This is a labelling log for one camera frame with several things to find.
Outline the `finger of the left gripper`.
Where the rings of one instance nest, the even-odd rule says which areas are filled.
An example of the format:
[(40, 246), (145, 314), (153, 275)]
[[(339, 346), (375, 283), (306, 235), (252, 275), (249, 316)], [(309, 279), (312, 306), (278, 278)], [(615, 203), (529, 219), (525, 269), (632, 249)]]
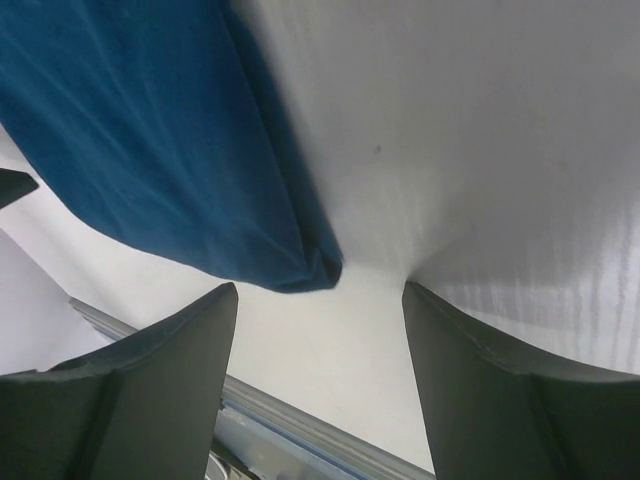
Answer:
[(0, 208), (3, 209), (38, 189), (38, 183), (26, 172), (0, 169)]

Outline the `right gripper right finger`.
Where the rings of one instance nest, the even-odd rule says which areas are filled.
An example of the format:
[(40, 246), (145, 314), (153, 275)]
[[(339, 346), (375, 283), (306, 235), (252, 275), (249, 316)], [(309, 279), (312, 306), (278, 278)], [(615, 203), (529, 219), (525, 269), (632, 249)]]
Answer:
[(639, 379), (552, 354), (409, 282), (406, 335), (440, 479), (635, 479)]

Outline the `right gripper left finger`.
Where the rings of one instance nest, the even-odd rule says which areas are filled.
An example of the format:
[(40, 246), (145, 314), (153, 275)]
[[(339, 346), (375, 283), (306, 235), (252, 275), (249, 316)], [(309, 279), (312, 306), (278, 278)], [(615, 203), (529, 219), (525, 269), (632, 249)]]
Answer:
[(201, 479), (238, 309), (223, 284), (44, 371), (1, 379), (5, 479)]

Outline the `navy blue t-shirt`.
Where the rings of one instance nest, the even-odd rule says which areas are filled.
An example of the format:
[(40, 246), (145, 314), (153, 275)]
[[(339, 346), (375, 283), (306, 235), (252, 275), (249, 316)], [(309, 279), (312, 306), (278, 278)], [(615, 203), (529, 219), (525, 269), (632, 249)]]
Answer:
[(342, 256), (269, 74), (225, 1), (5, 1), (1, 124), (81, 221), (279, 293)]

